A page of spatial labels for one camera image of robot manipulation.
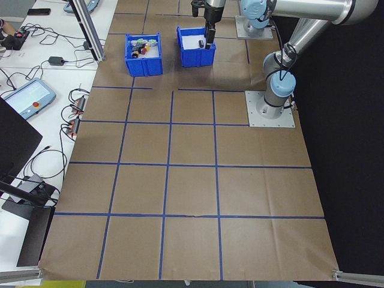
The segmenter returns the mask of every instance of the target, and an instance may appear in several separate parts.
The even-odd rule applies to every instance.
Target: blue plastic box
[[[157,46],[152,49],[158,49],[158,57],[153,58],[132,58],[132,47],[131,40],[138,39],[157,40]],[[157,32],[156,35],[137,35],[132,36],[130,34],[125,35],[125,63],[127,65],[128,71],[133,77],[139,76],[154,76],[162,75],[163,73],[163,62],[161,58],[161,39],[160,33]]]
[[[181,63],[183,67],[210,66],[214,63],[216,45],[213,43],[210,49],[184,49],[182,44],[183,36],[201,35],[204,38],[205,27],[202,28],[180,28],[176,29],[178,43],[181,51]]]

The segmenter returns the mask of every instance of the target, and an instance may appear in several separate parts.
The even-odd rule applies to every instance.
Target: black monitor
[[[30,214],[32,206],[44,205],[46,198],[27,193],[10,184],[23,169],[42,138],[38,131],[9,106],[5,100],[0,98],[0,196],[3,193],[8,193],[27,202],[22,207],[12,203],[11,199],[9,199],[10,201],[3,205],[3,209],[17,215],[20,214],[15,212],[14,209],[27,210],[27,213],[20,215],[25,218]]]

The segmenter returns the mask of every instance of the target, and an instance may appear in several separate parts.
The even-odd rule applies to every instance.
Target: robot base
[[[253,29],[254,32],[249,32],[244,29],[244,25],[249,20],[245,16],[235,16],[236,31],[238,33],[238,39],[249,39],[249,40],[273,40],[271,28],[264,28],[260,30]]]
[[[290,108],[284,109],[283,114],[277,119],[266,119],[256,109],[256,104],[259,99],[264,97],[264,91],[246,91],[245,99],[247,101],[248,121],[250,127],[273,127],[273,128],[295,128],[295,121],[293,120],[292,110]]]

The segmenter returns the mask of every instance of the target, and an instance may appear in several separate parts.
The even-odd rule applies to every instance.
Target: table
[[[96,30],[100,38],[106,38],[109,30],[110,22],[112,21],[113,12],[115,10],[117,0],[101,1],[101,4],[91,14],[95,22]],[[66,35],[74,37],[83,37],[82,32],[76,18],[63,12],[62,8],[64,2],[54,3],[52,1],[38,0],[34,8],[49,7],[52,13],[49,16],[28,16],[24,21],[26,23],[34,23],[38,19],[41,26],[49,26],[54,30]],[[6,52],[4,56],[12,54],[9,58],[2,58],[0,60],[0,67],[8,74],[15,72],[28,73],[28,71],[35,65],[47,59],[47,55],[57,56],[59,53],[64,59],[72,59],[73,48],[66,41],[58,40],[55,45],[42,46],[38,42],[42,36],[32,38],[29,37],[24,44],[21,51]],[[81,52],[91,57],[89,52]],[[43,81],[48,84],[57,94],[56,99],[52,104],[44,108],[38,115],[33,116],[28,122],[43,135],[43,139],[37,148],[36,152],[43,149],[45,146],[51,145],[52,149],[60,150],[59,143],[59,128],[62,123],[60,112],[62,108],[69,104],[68,93],[74,88],[83,88],[90,90],[92,87],[93,79],[95,77],[97,64],[93,63],[81,69],[74,67],[71,64],[63,67],[50,67],[47,63],[43,64],[44,76]],[[26,80],[21,75],[16,75],[12,78],[16,87],[22,86]],[[5,76],[0,75],[0,83],[5,83]],[[2,85],[0,87],[0,94],[8,90],[8,87]],[[70,109],[64,112],[64,116],[70,114]],[[73,142],[63,137],[64,153],[70,158]],[[57,153],[41,156],[36,165],[36,170],[41,175],[51,175],[52,171],[59,171],[62,166],[61,156]],[[52,178],[48,183],[56,186],[59,190],[62,186],[61,174]],[[17,259],[20,254],[20,249],[24,240],[28,221],[19,218],[7,211],[0,210],[0,227],[1,227],[1,244],[0,244],[0,271],[13,271],[16,269]],[[28,284],[39,284],[40,281],[29,281]]]
[[[99,6],[91,13],[92,21],[94,22],[97,34],[101,42],[104,44],[107,38],[110,23],[112,21],[113,12],[116,7],[117,0],[100,1]],[[68,14],[63,11],[63,7],[66,2],[46,2],[43,0],[36,1],[34,8],[51,8],[51,14],[49,16],[27,16],[23,25],[27,23],[39,24],[44,28],[51,27],[54,31],[60,34],[68,35],[71,37],[80,37],[82,39],[70,39],[75,46],[82,45],[85,41],[81,28],[73,14]],[[74,48],[67,40],[59,37],[54,45],[41,45],[39,42],[49,33],[44,35],[31,37],[31,34],[25,41],[20,51],[7,51],[4,56],[8,58],[2,58],[0,60],[1,67],[9,68],[32,68],[33,66],[40,65],[43,61],[48,60],[50,56],[61,56],[66,61],[75,61]],[[52,38],[48,38],[44,43],[51,43]],[[92,58],[90,51],[76,52],[78,59]],[[74,63],[67,63],[63,66],[52,67],[48,63],[43,64],[44,68],[54,69],[77,69]],[[94,61],[92,64],[88,64],[81,70],[96,70],[97,63]]]

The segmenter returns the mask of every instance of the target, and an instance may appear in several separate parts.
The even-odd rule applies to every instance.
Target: blue tape line
[[[210,218],[210,219],[271,219],[271,220],[325,220],[324,216],[267,216],[267,215],[179,215],[102,212],[55,212],[55,216],[104,216],[104,217],[157,217],[157,218]]]
[[[70,164],[93,164],[93,165],[136,165],[136,166],[169,166],[169,167],[208,167],[214,168],[211,164],[163,164],[163,163],[125,163],[125,162],[91,162],[91,161],[70,161]],[[240,168],[240,169],[303,169],[311,170],[310,166],[242,166],[242,165],[217,165],[218,168]]]
[[[144,13],[131,13],[131,12],[115,12],[115,14],[145,15]]]
[[[192,88],[179,88],[178,90],[179,91],[233,92],[233,93],[244,92],[244,90],[216,90],[216,89],[192,89]]]
[[[90,164],[90,165],[117,165],[117,162],[90,162],[90,161],[70,161],[70,164]]]
[[[147,87],[118,87],[118,86],[92,86],[92,88],[153,90],[153,88],[147,88]]]
[[[216,108],[215,108],[215,92],[212,91],[212,107],[214,116],[214,145],[215,145],[215,177],[216,177],[216,201],[217,201],[217,225],[218,225],[218,256],[220,266],[220,280],[223,281],[223,250],[221,246],[221,221],[220,221],[220,191],[218,181],[218,155],[217,155],[217,134],[216,134]]]
[[[171,101],[170,101],[170,116],[169,116],[169,136],[168,136],[168,155],[167,155],[167,169],[166,169],[166,180],[164,185],[164,202],[163,202],[163,222],[161,225],[161,248],[160,248],[160,264],[158,269],[158,279],[161,280],[163,274],[163,251],[164,251],[164,234],[166,219],[165,214],[167,210],[167,191],[168,191],[168,175],[169,175],[169,162],[170,162],[170,149],[172,141],[172,119],[173,119],[173,99],[175,92],[172,91]]]
[[[246,40],[244,41],[245,41],[245,49],[247,50],[247,61],[248,61],[248,64],[250,64],[250,53],[248,50],[248,42]]]
[[[176,16],[176,17],[193,17],[192,15],[185,14],[155,14],[156,16]],[[234,17],[222,17],[222,19],[234,19]]]
[[[128,104],[127,113],[126,113],[126,116],[125,116],[125,121],[128,121],[128,116],[130,114],[130,106],[131,106],[131,103],[132,103],[132,94],[133,94],[133,89],[131,89],[129,104]],[[118,158],[118,163],[116,165],[116,173],[115,173],[115,178],[113,180],[112,193],[111,193],[110,202],[109,202],[109,209],[108,209],[108,213],[109,214],[112,211],[113,198],[115,196],[116,183],[117,183],[117,179],[118,179],[118,175],[119,175],[119,168],[120,168],[119,164],[120,164],[120,161],[121,161],[122,150],[123,150],[123,147],[124,147],[124,140],[125,140],[125,134],[126,134],[126,130],[127,130],[127,125],[128,125],[127,123],[124,124],[124,130],[123,130],[122,137],[121,137],[121,145],[120,145],[120,151],[119,151],[119,158]],[[101,249],[100,261],[99,261],[99,265],[98,265],[98,269],[97,269],[96,279],[99,279],[100,273],[101,273],[101,267],[103,265],[104,250],[105,250],[105,246],[106,246],[106,242],[107,242],[107,234],[108,234],[108,228],[109,228],[109,220],[110,220],[110,216],[107,216],[106,228],[105,228],[105,231],[104,231],[104,238],[103,238],[103,247]]]
[[[219,168],[242,168],[242,169],[312,169],[310,166],[252,166],[252,165],[218,165]]]
[[[169,125],[169,122],[145,122],[145,121],[116,121],[116,120],[82,120],[82,122],[88,123],[128,123],[128,124],[151,124],[151,125]],[[195,125],[195,126],[213,126],[212,123],[183,123],[175,122],[172,125]],[[227,127],[248,127],[248,124],[216,124],[216,126],[227,126]]]
[[[144,16],[144,22],[143,22],[143,29],[142,29],[142,34],[144,34],[144,27],[145,27],[145,21],[146,21],[146,16],[148,15],[148,7],[149,7],[149,0],[146,3],[146,10],[145,10],[145,16]]]

